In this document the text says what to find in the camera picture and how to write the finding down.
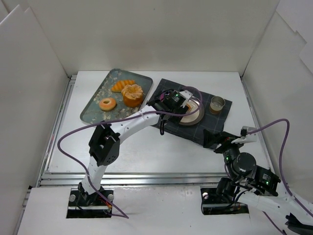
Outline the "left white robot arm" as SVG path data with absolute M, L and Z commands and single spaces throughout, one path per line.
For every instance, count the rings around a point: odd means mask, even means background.
M 148 102 L 140 111 L 120 122 L 97 126 L 90 141 L 90 160 L 86 173 L 78 189 L 86 204 L 92 204 L 101 190 L 101 180 L 108 165 L 117 160 L 120 145 L 131 135 L 158 123 L 159 119 L 167 121 L 171 114 L 179 114 L 174 121 L 179 121 L 187 113 L 186 104 L 192 97 L 188 90 L 167 91 L 161 99 Z

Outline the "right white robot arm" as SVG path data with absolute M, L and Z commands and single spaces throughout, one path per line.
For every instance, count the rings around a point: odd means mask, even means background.
M 256 208 L 266 214 L 284 217 L 286 226 L 299 235 L 313 233 L 313 205 L 292 193 L 279 176 L 270 169 L 257 165 L 253 155 L 240 151 L 245 143 L 256 141 L 256 131 L 243 127 L 239 136 L 228 132 L 203 132 L 204 148 L 214 148 L 222 154 L 229 176 L 222 177 L 214 189 L 203 189 L 203 214 L 238 213 Z

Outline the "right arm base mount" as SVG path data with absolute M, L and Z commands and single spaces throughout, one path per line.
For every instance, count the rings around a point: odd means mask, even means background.
M 216 188 L 201 188 L 201 212 L 203 215 L 249 214 L 246 204 L 237 202 L 226 209 L 229 204 L 230 202 L 217 196 Z

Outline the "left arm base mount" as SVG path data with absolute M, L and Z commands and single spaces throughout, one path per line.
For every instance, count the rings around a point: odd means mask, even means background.
M 66 219 L 111 218 L 112 206 L 94 193 L 85 199 L 78 189 L 72 189 L 67 205 Z

